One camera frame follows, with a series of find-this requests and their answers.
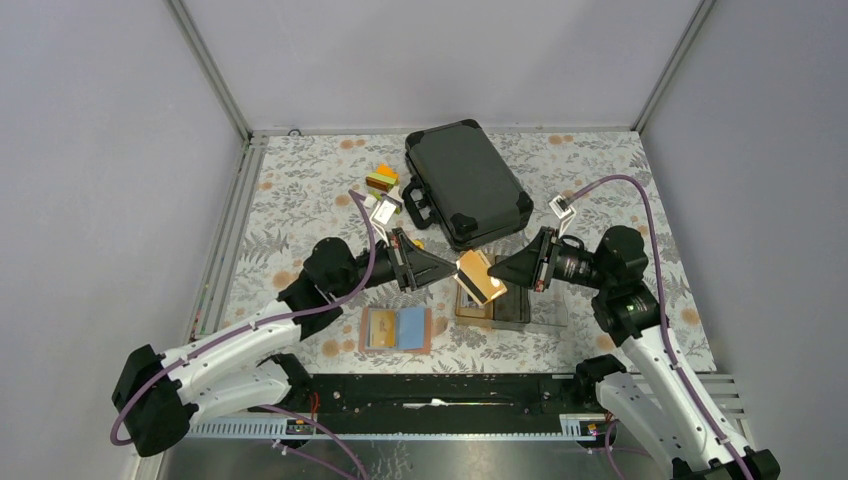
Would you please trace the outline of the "orange gold credit card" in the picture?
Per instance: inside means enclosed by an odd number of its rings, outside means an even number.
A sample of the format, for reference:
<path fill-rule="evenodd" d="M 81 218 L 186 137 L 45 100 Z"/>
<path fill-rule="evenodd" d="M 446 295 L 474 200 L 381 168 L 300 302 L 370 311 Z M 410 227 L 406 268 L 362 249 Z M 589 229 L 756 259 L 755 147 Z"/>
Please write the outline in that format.
<path fill-rule="evenodd" d="M 479 250 L 464 252 L 456 261 L 454 279 L 460 288 L 480 307 L 506 294 L 506 284 L 488 274 L 491 267 L 487 256 Z"/>

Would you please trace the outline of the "pink leather card holder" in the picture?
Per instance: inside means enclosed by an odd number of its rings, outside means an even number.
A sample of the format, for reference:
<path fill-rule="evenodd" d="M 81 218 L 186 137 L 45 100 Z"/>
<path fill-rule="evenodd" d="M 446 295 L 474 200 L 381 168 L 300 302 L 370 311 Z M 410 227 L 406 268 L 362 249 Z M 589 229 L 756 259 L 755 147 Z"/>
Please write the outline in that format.
<path fill-rule="evenodd" d="M 372 349 L 367 346 L 369 311 L 385 308 L 365 308 L 360 322 L 359 347 L 366 354 L 429 354 L 432 345 L 432 314 L 424 306 L 405 307 L 394 310 L 397 318 L 397 343 L 392 349 Z"/>

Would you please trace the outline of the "yellow card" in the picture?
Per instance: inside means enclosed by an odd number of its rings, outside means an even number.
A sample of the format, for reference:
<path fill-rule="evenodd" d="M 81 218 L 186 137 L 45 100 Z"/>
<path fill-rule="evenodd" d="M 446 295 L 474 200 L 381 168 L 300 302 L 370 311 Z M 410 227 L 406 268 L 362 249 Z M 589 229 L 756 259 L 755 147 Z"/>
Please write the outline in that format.
<path fill-rule="evenodd" d="M 397 318 L 394 310 L 369 311 L 367 346 L 372 349 L 392 349 L 397 343 Z"/>

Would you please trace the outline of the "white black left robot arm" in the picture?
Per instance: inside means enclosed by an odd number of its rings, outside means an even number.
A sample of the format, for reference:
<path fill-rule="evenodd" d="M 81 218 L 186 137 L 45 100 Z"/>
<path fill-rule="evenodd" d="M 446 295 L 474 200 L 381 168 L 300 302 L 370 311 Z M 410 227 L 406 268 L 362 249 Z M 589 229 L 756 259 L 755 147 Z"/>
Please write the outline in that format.
<path fill-rule="evenodd" d="M 456 271 L 455 262 L 418 247 L 400 228 L 385 240 L 371 235 L 359 256 L 344 240 L 324 238 L 298 277 L 255 314 L 163 353 L 149 344 L 132 351 L 111 395 L 118 417 L 110 440 L 151 457 L 191 427 L 238 410 L 277 403 L 299 410 L 311 387 L 298 363 L 273 359 L 275 351 L 328 327 L 364 289 L 394 282 L 415 291 Z"/>

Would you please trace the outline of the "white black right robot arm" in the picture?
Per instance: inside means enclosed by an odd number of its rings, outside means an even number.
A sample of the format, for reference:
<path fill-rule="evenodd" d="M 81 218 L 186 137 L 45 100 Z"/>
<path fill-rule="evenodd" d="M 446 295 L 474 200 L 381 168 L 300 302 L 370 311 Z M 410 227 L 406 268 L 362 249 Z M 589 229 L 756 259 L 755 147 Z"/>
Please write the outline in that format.
<path fill-rule="evenodd" d="M 754 449 L 736 430 L 680 352 L 663 302 L 643 280 L 647 266 L 643 237 L 630 227 L 609 228 L 592 252 L 543 228 L 488 273 L 537 292 L 554 280 L 595 289 L 595 320 L 637 367 L 652 395 L 645 397 L 623 364 L 607 354 L 576 367 L 575 402 L 589 412 L 611 413 L 667 478 L 778 478 L 775 456 Z"/>

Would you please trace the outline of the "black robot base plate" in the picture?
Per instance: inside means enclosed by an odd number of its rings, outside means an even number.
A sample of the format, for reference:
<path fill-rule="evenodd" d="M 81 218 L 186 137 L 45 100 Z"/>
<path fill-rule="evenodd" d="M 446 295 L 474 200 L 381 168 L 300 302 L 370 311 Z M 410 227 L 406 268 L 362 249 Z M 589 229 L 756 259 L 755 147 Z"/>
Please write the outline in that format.
<path fill-rule="evenodd" d="M 291 354 L 274 361 L 293 376 L 278 407 L 361 436 L 592 437 L 605 416 L 597 384 L 626 370 L 612 355 L 572 374 L 310 374 Z"/>

